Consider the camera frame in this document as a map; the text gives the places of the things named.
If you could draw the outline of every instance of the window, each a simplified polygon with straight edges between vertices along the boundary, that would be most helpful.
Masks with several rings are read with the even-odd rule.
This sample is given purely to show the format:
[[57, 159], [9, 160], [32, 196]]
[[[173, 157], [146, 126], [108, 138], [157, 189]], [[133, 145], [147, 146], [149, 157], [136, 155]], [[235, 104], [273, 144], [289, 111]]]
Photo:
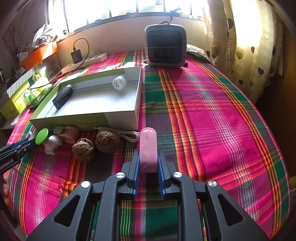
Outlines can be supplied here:
[[49, 21], [58, 24], [63, 33], [100, 20], [139, 13], [177, 13], [202, 16], [203, 0], [48, 0]]

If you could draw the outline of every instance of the window sill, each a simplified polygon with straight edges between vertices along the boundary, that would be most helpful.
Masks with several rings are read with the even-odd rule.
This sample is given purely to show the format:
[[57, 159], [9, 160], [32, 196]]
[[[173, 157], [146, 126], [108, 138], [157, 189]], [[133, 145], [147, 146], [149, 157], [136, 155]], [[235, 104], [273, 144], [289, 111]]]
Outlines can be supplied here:
[[116, 17], [111, 17], [111, 18], [106, 18], [103, 20], [98, 20], [94, 23], [88, 24], [86, 26], [83, 26], [71, 33], [66, 34], [65, 36], [63, 36], [58, 42], [63, 41], [64, 39], [79, 33], [85, 29], [89, 29], [104, 23], [109, 23], [109, 22], [113, 22], [113, 21], [117, 21], [117, 20], [122, 20], [122, 19], [127, 19], [127, 18], [138, 18], [138, 17], [170, 17], [173, 16], [174, 18], [188, 18], [188, 19], [193, 19], [193, 20], [197, 20], [197, 21], [203, 21], [203, 17], [200, 16], [192, 16], [192, 15], [187, 15], [187, 14], [182, 14], [182, 13], [176, 13], [176, 14], [171, 14], [169, 12], [144, 12], [144, 13], [131, 13], [131, 14], [126, 14], [126, 15], [121, 15], [121, 16], [116, 16]]

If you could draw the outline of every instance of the window frame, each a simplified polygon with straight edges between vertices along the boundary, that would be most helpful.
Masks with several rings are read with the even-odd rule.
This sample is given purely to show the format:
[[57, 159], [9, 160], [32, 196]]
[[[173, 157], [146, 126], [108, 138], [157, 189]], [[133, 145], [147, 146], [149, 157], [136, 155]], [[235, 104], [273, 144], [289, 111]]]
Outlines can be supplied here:
[[[49, 12], [48, 12], [48, 2], [49, 0], [46, 0], [46, 21], [48, 20], [48, 24], [49, 24]], [[203, 21], [203, 17], [201, 16], [193, 16], [193, 15], [188, 15], [188, 14], [183, 14], [183, 13], [169, 13], [166, 12], [165, 10], [165, 0], [163, 0], [163, 12], [143, 12], [140, 13], [139, 12], [139, 8], [138, 8], [138, 0], [136, 0], [136, 13], [130, 13], [130, 14], [125, 14], [125, 15], [120, 15], [120, 16], [115, 16], [112, 17], [111, 15], [111, 8], [109, 7], [109, 18], [106, 19], [102, 19], [102, 20], [97, 20], [94, 23], [88, 23], [87, 21], [87, 25], [78, 28], [72, 32], [69, 32], [69, 27], [68, 27], [68, 21], [67, 21], [67, 14], [66, 14], [66, 8], [65, 8], [65, 0], [62, 0], [63, 3], [63, 9], [64, 9], [64, 17], [66, 20], [66, 25], [67, 25], [67, 31], [68, 33], [66, 35], [64, 35], [59, 41], [64, 40], [65, 38], [72, 36], [73, 34], [79, 33], [83, 30], [101, 25], [101, 24], [105, 24], [105, 23], [109, 23], [109, 22], [113, 22], [113, 21], [117, 21], [117, 20], [122, 20], [122, 19], [127, 19], [127, 18], [138, 18], [138, 17], [175, 17], [175, 18], [187, 18], [187, 19], [192, 19], [192, 20], [197, 20], [197, 21]]]

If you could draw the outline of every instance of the white bottle cap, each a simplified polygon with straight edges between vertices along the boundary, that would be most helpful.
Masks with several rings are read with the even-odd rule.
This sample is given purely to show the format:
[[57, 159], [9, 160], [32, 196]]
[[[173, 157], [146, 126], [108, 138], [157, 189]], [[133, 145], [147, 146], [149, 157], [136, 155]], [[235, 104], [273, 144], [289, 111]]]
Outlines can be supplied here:
[[112, 80], [112, 84], [116, 90], [122, 90], [127, 85], [127, 82], [123, 76], [118, 76]]

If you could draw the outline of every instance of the heart pattern curtain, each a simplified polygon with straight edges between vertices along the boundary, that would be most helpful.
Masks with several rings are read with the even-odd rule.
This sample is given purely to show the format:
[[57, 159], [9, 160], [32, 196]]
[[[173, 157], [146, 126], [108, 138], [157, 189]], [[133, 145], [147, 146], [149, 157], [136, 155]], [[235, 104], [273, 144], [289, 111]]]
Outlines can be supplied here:
[[255, 103], [283, 64], [282, 20], [263, 0], [204, 3], [207, 56]]

